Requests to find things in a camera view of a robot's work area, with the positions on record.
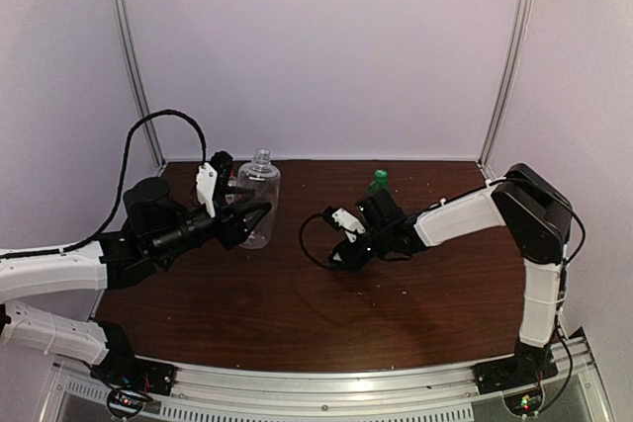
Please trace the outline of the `large clear plastic bottle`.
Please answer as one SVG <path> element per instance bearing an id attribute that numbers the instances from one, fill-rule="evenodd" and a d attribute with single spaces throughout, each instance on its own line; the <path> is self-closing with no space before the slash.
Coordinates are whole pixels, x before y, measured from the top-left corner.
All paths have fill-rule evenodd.
<path id="1" fill-rule="evenodd" d="M 245 190 L 241 200 L 247 204 L 266 202 L 271 205 L 271 210 L 254 226 L 247 239 L 241 244 L 243 248 L 261 249 L 270 242 L 278 208 L 280 184 L 281 172 L 273 164 L 271 152 L 268 149 L 256 149 L 251 160 L 239 167 L 237 185 Z"/>

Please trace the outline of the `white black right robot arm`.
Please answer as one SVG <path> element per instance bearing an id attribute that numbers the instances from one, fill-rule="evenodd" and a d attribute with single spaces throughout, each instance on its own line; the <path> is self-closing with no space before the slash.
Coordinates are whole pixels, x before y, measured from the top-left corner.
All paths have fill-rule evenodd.
<path id="1" fill-rule="evenodd" d="M 455 198 L 405 211 L 384 189 L 366 193 L 355 211 L 329 208 L 323 220 L 342 239 L 329 268 L 359 271 L 372 261 L 398 262 L 480 235 L 501 240 L 523 275 L 518 334 L 507 375 L 530 382 L 545 367 L 566 297 L 569 249 L 577 217 L 571 202 L 534 168 L 516 163 Z"/>

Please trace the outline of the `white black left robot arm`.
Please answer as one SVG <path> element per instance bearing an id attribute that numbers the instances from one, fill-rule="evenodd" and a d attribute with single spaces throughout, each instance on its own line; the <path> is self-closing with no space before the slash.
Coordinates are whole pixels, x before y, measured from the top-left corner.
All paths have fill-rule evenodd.
<path id="1" fill-rule="evenodd" d="M 25 297 L 134 287 L 210 240 L 226 250 L 240 245 L 272 210 L 266 200 L 230 204 L 224 191 L 212 193 L 212 211 L 207 203 L 187 209 L 159 177 L 138 182 L 123 200 L 127 219 L 118 231 L 99 233 L 86 244 L 2 256 L 2 344 L 73 358 L 132 386 L 142 366 L 119 325 L 55 315 L 29 306 Z"/>

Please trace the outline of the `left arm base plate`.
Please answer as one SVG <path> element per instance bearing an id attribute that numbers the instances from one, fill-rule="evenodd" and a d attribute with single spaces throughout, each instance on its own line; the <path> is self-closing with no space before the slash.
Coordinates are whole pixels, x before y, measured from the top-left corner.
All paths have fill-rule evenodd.
<path id="1" fill-rule="evenodd" d="M 176 368 L 171 364 L 137 358 L 106 358 L 90 365 L 91 376 L 110 388 L 128 388 L 145 395 L 169 396 Z"/>

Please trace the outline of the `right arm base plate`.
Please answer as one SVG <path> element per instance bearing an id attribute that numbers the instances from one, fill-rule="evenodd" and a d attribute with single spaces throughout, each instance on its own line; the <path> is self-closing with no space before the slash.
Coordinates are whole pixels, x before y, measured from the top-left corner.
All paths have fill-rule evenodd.
<path id="1" fill-rule="evenodd" d="M 555 377 L 558 374 L 558 368 L 550 360 L 537 365 L 527 357 L 513 355 L 477 363 L 473 372 L 479 394 L 488 394 L 534 385 L 540 380 Z"/>

